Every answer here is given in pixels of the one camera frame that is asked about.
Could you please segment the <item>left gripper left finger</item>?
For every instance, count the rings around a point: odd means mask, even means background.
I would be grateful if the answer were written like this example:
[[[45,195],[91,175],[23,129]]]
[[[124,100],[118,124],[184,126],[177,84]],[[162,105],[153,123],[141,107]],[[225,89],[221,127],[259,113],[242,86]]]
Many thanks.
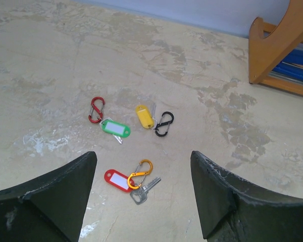
[[[0,191],[0,241],[78,241],[97,164],[86,152]]]

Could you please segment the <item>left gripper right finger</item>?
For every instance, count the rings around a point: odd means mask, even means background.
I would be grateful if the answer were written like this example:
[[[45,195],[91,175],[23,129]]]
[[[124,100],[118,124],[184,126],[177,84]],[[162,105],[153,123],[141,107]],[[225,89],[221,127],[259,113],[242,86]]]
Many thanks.
[[[205,240],[303,241],[303,199],[257,186],[199,151],[190,168]]]

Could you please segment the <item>red tag key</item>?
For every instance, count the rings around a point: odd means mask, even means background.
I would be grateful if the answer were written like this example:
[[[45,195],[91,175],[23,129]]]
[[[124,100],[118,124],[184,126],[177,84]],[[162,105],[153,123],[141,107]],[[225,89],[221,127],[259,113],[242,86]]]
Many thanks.
[[[104,179],[108,184],[123,192],[129,193],[136,205],[144,203],[147,200],[147,194],[149,191],[161,181],[160,177],[155,177],[147,185],[141,186],[134,190],[128,186],[127,178],[128,177],[126,175],[114,169],[109,169],[104,174]]]

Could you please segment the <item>orange carabiner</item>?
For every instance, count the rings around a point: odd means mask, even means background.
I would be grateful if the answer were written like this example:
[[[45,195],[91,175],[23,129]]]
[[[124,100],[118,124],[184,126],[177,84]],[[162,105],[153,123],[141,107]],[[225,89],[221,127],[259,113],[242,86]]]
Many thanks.
[[[147,164],[149,165],[149,170],[147,170],[147,171],[140,171],[140,168],[141,168],[145,163],[147,163]],[[131,173],[131,174],[129,175],[129,177],[127,178],[127,185],[129,186],[129,188],[131,188],[131,189],[133,189],[133,190],[139,189],[139,188],[141,187],[141,185],[142,185],[142,183],[143,183],[145,177],[146,177],[147,175],[150,175],[150,174],[151,174],[151,172],[153,171],[153,168],[154,168],[153,163],[152,163],[150,160],[148,160],[148,159],[141,160],[141,161],[139,162],[139,165],[137,166],[135,172]],[[133,184],[132,184],[132,183],[131,183],[131,180],[132,180],[134,177],[138,177],[138,176],[141,176],[141,177],[142,177],[142,180],[140,181],[140,183],[137,183],[137,184],[136,184],[136,183],[133,183]]]

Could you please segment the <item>green tag key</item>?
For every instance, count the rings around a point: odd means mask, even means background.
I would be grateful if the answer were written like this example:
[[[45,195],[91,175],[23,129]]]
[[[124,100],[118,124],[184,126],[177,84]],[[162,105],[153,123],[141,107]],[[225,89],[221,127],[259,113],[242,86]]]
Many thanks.
[[[100,127],[105,133],[111,134],[119,144],[123,144],[123,138],[129,137],[131,134],[129,126],[116,122],[111,118],[103,119]]]

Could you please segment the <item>yellow tag key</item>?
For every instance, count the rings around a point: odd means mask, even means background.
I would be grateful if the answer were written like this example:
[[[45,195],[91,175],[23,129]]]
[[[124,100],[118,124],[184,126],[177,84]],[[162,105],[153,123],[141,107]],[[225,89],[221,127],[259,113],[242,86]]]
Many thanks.
[[[158,121],[155,119],[156,103],[153,103],[151,110],[152,112],[150,112],[146,105],[142,104],[135,108],[138,119],[145,129],[155,129],[158,123]]]

